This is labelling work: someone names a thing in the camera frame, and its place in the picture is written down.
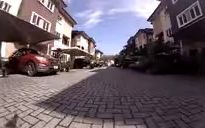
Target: house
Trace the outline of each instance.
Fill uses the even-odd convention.
[[[56,34],[59,9],[66,6],[66,3],[62,0],[59,4],[52,0],[22,0],[18,17],[45,31]],[[50,54],[53,45],[54,41],[48,41],[30,47],[44,54]]]
[[[104,53],[103,53],[102,51],[96,49],[96,51],[95,51],[95,56],[96,56],[96,59],[97,59],[97,60],[100,60],[100,59],[102,58],[103,54],[104,54]]]
[[[54,46],[52,47],[52,50],[63,50],[71,47],[72,30],[74,25],[76,24],[76,21],[72,18],[72,16],[69,15],[69,13],[64,8],[59,9],[59,15],[57,17],[55,31],[56,35],[59,36],[61,39],[54,41]],[[70,60],[69,54],[65,54],[65,60]]]
[[[199,71],[205,71],[205,0],[161,0],[161,4],[148,20],[153,23],[153,15],[162,10],[169,15],[170,35],[180,42],[181,54],[187,58],[185,60],[196,65]],[[158,34],[160,28],[158,32],[156,28],[159,25],[153,24],[154,31]]]
[[[145,44],[153,41],[153,29],[139,29],[134,36],[135,46],[137,49],[143,48]]]
[[[5,12],[8,12],[9,14],[17,16],[21,2],[22,0],[0,0],[0,9]],[[7,57],[6,51],[8,49],[7,47],[9,46],[9,44],[6,44],[6,42],[2,42],[1,45],[1,56]]]
[[[88,36],[84,31],[72,31],[72,48],[77,48],[82,51],[79,56],[87,56],[93,58],[95,55],[96,42]]]
[[[90,38],[89,39],[89,44],[88,44],[88,52],[89,52],[89,54],[94,56],[95,51],[96,51],[96,41],[93,38]]]
[[[205,54],[205,0],[163,2],[168,6],[173,36],[182,42],[183,54]]]
[[[159,39],[164,42],[174,41],[174,38],[172,37],[170,15],[167,12],[167,5],[165,2],[161,2],[158,5],[152,15],[148,18],[148,21],[153,25],[154,39]]]
[[[88,45],[90,37],[84,31],[72,31],[71,47],[77,47],[89,54]]]

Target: paving stone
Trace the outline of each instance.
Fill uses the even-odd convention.
[[[115,128],[137,128],[135,125],[120,125],[115,126]]]
[[[47,127],[66,127],[59,124],[64,116],[72,115],[71,121],[65,121],[68,127],[93,128],[99,122],[98,127],[130,123],[129,127],[139,128],[205,128],[205,78],[153,76],[119,68],[94,70],[98,69],[0,79],[0,121],[18,114],[19,128],[45,123]],[[42,114],[54,120],[38,119]]]
[[[68,115],[61,121],[61,123],[59,125],[67,127],[71,124],[73,119],[74,119],[74,116]]]
[[[30,128],[30,127],[31,127],[31,125],[28,124],[28,123],[24,123],[24,124],[21,126],[21,128]]]
[[[29,115],[24,117],[23,120],[25,120],[26,122],[28,122],[28,123],[30,123],[32,125],[36,124],[39,121],[39,119],[37,119],[37,118],[35,118],[33,116],[29,116]]]
[[[57,117],[57,118],[61,118],[61,119],[65,117],[65,114],[63,114],[61,112],[57,112],[57,111],[53,111],[53,112],[49,113],[49,115]]]
[[[111,119],[104,120],[103,128],[114,128],[114,122]]]
[[[37,118],[40,119],[40,120],[42,120],[42,121],[45,121],[45,122],[49,122],[49,121],[52,119],[51,116],[46,115],[46,114],[43,114],[43,113],[39,114],[39,115],[37,116]]]
[[[85,117],[85,118],[83,119],[83,123],[102,124],[102,123],[103,123],[103,120],[102,120],[102,119],[97,119],[97,118]]]
[[[126,119],[126,124],[144,124],[144,121],[142,119]]]
[[[113,118],[113,114],[111,113],[97,113],[98,118]]]
[[[27,116],[28,114],[30,114],[32,112],[33,112],[32,109],[28,109],[27,111],[24,111],[24,112],[20,113],[18,116],[22,118],[22,117],[25,117],[25,116]]]
[[[97,125],[97,124],[93,124],[92,128],[103,128],[103,125]]]
[[[45,128],[55,128],[59,124],[60,121],[61,121],[61,119],[53,118],[44,127]]]
[[[37,116],[38,114],[40,114],[41,112],[45,111],[44,108],[39,108],[37,110],[35,110],[33,113],[31,113],[31,116]]]
[[[72,122],[69,128],[91,128],[91,124]]]
[[[43,128],[46,125],[46,122],[44,121],[39,121],[36,123],[32,128]]]

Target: blue sky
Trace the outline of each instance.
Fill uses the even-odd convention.
[[[117,54],[138,29],[152,27],[147,18],[156,0],[69,0],[68,11],[78,22],[74,29],[93,37],[105,54]]]

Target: dark car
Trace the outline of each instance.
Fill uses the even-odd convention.
[[[35,76],[37,73],[56,74],[59,67],[55,58],[33,49],[22,48],[9,57],[7,68],[12,72],[24,72]]]

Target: cloud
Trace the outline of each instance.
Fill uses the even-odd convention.
[[[112,16],[132,13],[136,18],[148,18],[158,6],[157,0],[84,0],[85,11],[75,16],[84,20],[82,26],[92,28]]]
[[[91,12],[92,12],[92,10],[89,9],[89,10],[77,13],[75,16],[78,18],[84,18],[87,15],[89,15]]]
[[[97,10],[97,11],[86,10],[84,12],[77,13],[76,17],[84,18],[85,23],[83,24],[83,26],[86,28],[92,28],[102,21],[101,16],[103,14],[104,13],[102,10]]]
[[[120,2],[124,6],[110,9],[109,15],[133,13],[136,17],[148,18],[159,4],[155,0],[129,0],[129,4],[123,4],[125,3],[123,0],[120,0]]]

